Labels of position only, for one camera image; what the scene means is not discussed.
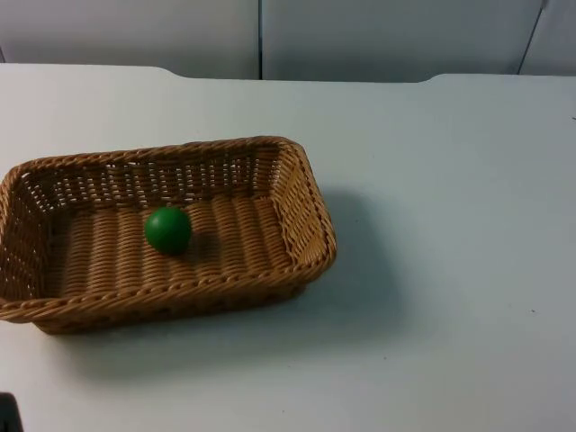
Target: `table surface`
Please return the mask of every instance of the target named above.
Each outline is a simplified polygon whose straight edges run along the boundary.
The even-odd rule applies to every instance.
[[[0,323],[35,431],[576,430],[576,78],[420,84],[0,65],[0,174],[259,134],[306,149],[338,238],[302,297],[49,337]]]

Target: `green ball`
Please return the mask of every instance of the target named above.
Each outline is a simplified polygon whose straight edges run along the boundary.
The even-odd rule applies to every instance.
[[[192,228],[188,215],[176,207],[162,207],[146,220],[146,241],[158,252],[182,254],[188,247]]]

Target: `woven basket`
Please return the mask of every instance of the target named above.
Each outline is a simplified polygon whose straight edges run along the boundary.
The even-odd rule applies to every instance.
[[[182,256],[144,239],[162,206],[192,221]],[[285,138],[47,157],[0,186],[0,320],[50,334],[278,302],[335,256],[308,159]]]

